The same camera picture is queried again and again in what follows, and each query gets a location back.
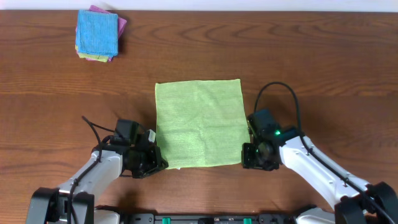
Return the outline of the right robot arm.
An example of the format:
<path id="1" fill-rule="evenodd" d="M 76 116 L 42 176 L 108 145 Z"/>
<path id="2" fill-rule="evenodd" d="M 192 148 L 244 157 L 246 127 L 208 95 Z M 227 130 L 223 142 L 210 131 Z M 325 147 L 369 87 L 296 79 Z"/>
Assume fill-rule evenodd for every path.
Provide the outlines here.
<path id="1" fill-rule="evenodd" d="M 372 185 L 351 174 L 322 153 L 295 128 L 281 129 L 273 121 L 249 122 L 252 142 L 245 143 L 245 169 L 277 170 L 281 165 L 301 176 L 330 205 L 328 213 L 311 207 L 294 223 L 397 223 L 397 195 L 385 182 Z"/>

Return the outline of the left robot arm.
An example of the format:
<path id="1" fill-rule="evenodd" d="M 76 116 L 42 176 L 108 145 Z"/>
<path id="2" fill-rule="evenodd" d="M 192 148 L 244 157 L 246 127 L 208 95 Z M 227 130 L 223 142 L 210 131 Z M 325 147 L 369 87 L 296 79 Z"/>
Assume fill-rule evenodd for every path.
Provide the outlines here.
<path id="1" fill-rule="evenodd" d="M 155 137 L 151 129 L 129 138 L 106 136 L 70 179 L 56 188 L 40 187 L 33 193 L 26 223 L 129 223 L 130 215 L 95 203 L 125 170 L 131 171 L 132 178 L 143 179 L 167 168 Z"/>

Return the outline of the green microfiber cloth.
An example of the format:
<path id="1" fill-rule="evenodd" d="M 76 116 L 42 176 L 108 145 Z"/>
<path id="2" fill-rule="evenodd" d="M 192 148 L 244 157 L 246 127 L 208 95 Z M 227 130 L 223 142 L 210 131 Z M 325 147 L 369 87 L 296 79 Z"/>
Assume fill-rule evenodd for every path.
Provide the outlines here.
<path id="1" fill-rule="evenodd" d="M 157 144 L 169 169 L 238 164 L 249 142 L 241 81 L 155 85 Z"/>

